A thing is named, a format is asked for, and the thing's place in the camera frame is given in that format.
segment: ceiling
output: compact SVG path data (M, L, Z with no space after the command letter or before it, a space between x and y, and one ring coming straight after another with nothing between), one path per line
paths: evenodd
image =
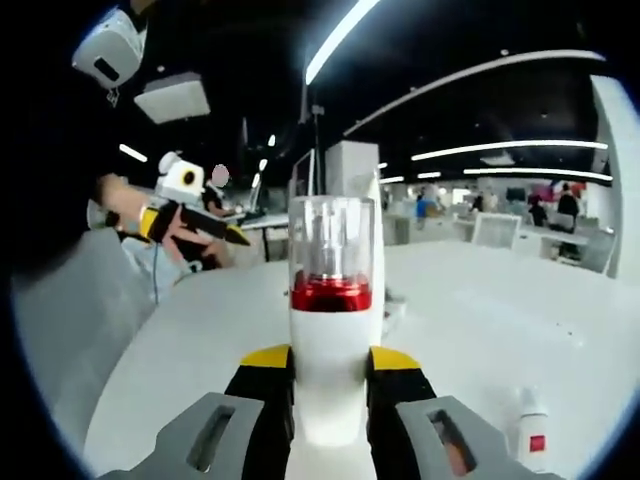
M588 35L592 23L577 0L381 0L307 92L309 104L324 108L317 132L312 122L297 127L304 66L354 3L163 0L151 12L143 66L123 91L126 141L155 160L132 164L130 176L151 183L157 159L182 150L206 168L228 165L236 182L245 185L259 160L268 158L264 181L284 185L291 161L311 147L316 133L324 150L356 121L412 88L524 52L598 50ZM381 161L389 163L385 174L408 177L432 170L455 177L463 168L486 166L477 154L411 162L416 153L505 140L595 140L588 75L602 69L593 61L502 67L421 95L348 138L379 143ZM210 115L154 125L127 101L147 82L184 71L202 75ZM271 134L277 135L275 148L266 146ZM589 149L532 147L512 153L518 166L588 170L593 159Z

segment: red label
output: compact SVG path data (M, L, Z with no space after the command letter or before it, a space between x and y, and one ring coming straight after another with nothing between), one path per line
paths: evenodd
M545 437L544 435L535 435L529 438L529 451L530 452L543 452L545 449Z

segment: round white table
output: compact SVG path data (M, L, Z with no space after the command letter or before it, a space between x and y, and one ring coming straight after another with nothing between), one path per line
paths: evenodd
M640 289L462 242L389 247L386 269L407 315L384 345L415 357L438 395L508 438L519 388L536 387L549 412L549 470L578 477L640 385ZM286 262L178 284L104 389L85 444L90 468L134 467L164 425L224 391L244 354L289 343L287 288Z

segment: white cabinet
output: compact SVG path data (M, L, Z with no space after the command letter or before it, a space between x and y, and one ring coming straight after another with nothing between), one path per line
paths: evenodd
M535 233L520 230L516 234L513 251L529 257L540 257L542 253L542 238Z

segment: computer monitor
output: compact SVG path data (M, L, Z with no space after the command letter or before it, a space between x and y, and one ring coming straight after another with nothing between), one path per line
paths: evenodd
M506 198L508 202L526 202L527 192L524 188L507 188Z
M307 197L315 194L316 152L310 150L293 165L289 181L289 198Z
M258 200L260 198L260 191L262 189L262 175L258 177L258 184L251 189L249 194L249 200L247 201L247 211L256 212L258 210Z

